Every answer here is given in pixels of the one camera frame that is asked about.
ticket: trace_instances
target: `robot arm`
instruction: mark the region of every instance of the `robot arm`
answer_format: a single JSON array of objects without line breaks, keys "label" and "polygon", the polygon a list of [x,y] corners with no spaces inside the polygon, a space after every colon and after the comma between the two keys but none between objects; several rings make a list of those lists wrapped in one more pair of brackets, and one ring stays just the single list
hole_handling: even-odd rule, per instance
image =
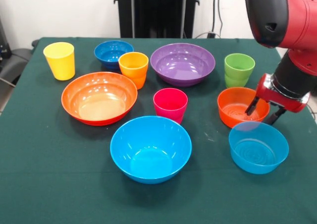
[{"label": "robot arm", "polygon": [[259,81],[259,98],[280,109],[266,123],[273,124],[285,111],[300,112],[317,84],[317,0],[246,0],[252,33],[265,47],[288,48],[273,75]]}]

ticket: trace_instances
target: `translucent blue bowl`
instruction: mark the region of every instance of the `translucent blue bowl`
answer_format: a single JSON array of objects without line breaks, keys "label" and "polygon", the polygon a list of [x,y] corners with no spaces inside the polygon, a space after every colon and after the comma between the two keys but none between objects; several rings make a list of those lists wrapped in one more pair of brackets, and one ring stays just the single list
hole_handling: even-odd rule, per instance
[{"label": "translucent blue bowl", "polygon": [[265,174],[273,171],[288,156],[285,137],[274,127],[261,122],[243,122],[229,134],[233,161],[241,169]]},{"label": "translucent blue bowl", "polygon": [[134,181],[157,184],[174,177],[187,163],[192,142],[178,123],[160,116],[142,116],[122,125],[113,135],[114,163]]},{"label": "translucent blue bowl", "polygon": [[131,44],[123,41],[107,41],[96,46],[95,57],[109,70],[120,70],[119,58],[125,53],[133,52]]}]

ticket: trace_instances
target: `green cup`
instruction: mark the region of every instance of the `green cup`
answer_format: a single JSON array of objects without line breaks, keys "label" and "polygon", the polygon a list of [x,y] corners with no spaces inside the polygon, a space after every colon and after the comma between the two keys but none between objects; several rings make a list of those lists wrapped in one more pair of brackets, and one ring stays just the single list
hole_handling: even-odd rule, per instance
[{"label": "green cup", "polygon": [[256,65],[254,59],[245,54],[230,54],[224,59],[224,80],[227,88],[244,87]]}]

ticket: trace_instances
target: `wall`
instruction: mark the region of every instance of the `wall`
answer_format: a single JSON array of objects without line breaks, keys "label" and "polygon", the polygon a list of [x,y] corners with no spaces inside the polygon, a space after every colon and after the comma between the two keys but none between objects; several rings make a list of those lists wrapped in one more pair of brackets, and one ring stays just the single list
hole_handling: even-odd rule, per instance
[{"label": "wall", "polygon": [[[193,36],[212,26],[212,0],[200,1]],[[222,37],[253,37],[245,0],[220,0],[220,8]],[[0,17],[13,49],[29,48],[42,36],[120,37],[118,5],[112,0],[0,0]],[[217,19],[215,31],[219,26]]]},{"label": "wall", "polygon": [[120,37],[113,0],[0,0],[0,17],[13,49],[43,36]]}]

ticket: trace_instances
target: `pink cup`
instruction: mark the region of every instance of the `pink cup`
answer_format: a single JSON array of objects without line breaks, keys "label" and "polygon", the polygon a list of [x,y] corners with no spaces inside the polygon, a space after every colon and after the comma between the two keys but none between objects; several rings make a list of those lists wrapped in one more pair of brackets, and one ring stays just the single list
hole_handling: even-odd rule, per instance
[{"label": "pink cup", "polygon": [[181,123],[187,108],[188,97],[179,89],[166,88],[154,94],[153,102],[157,116],[164,116]]}]

